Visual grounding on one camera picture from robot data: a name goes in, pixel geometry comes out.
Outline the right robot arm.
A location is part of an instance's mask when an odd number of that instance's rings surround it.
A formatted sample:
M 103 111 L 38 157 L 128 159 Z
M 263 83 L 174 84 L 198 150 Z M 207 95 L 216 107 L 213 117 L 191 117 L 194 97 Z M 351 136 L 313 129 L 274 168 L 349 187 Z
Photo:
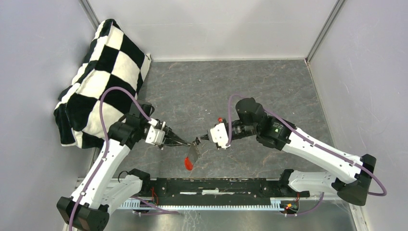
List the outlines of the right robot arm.
M 237 120 L 219 118 L 218 123 L 199 138 L 214 143 L 218 149 L 227 149 L 233 140 L 255 136 L 265 147 L 294 154 L 323 169 L 322 172 L 284 170 L 278 183 L 278 191 L 283 196 L 304 191 L 335 193 L 350 204 L 366 204 L 376 165 L 374 156 L 353 155 L 325 144 L 266 111 L 254 98 L 239 100 L 235 109 Z

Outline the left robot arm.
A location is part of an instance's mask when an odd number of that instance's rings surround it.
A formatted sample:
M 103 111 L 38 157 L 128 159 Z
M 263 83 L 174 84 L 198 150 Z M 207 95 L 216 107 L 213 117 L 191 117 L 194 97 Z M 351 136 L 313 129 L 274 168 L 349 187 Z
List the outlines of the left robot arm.
M 107 190 L 115 171 L 136 143 L 164 148 L 190 144 L 160 120 L 150 116 L 154 107 L 147 102 L 136 102 L 130 112 L 105 130 L 106 139 L 96 162 L 69 197 L 61 197 L 57 209 L 71 231 L 102 231 L 110 215 L 128 198 L 151 191 L 150 174 L 138 169 L 128 171 L 123 180 Z

